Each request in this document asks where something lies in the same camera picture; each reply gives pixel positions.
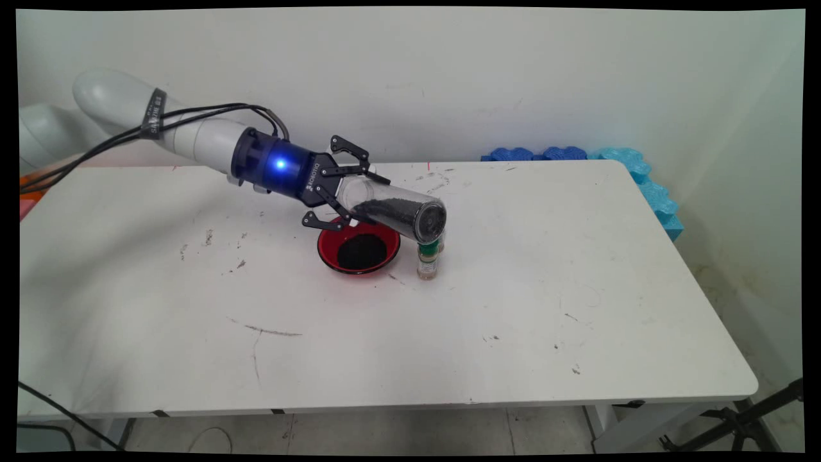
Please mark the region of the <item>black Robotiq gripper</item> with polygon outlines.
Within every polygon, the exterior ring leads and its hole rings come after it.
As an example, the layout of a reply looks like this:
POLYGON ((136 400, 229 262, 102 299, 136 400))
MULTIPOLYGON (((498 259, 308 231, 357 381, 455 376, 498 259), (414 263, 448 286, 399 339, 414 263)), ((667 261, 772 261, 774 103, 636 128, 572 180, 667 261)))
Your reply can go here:
POLYGON ((338 198, 341 176, 365 176, 378 184, 391 184, 390 179, 372 168, 367 150, 340 135, 331 137, 326 153, 316 153, 254 128, 245 129, 237 141, 231 176, 240 184, 249 182, 259 193, 277 193, 302 202, 310 210, 302 217, 301 224, 332 232, 360 223, 360 216, 344 207, 338 198), (351 155, 358 164, 338 166, 334 160, 338 154, 351 155), (320 205, 328 205, 337 219, 320 219, 313 211, 320 205))

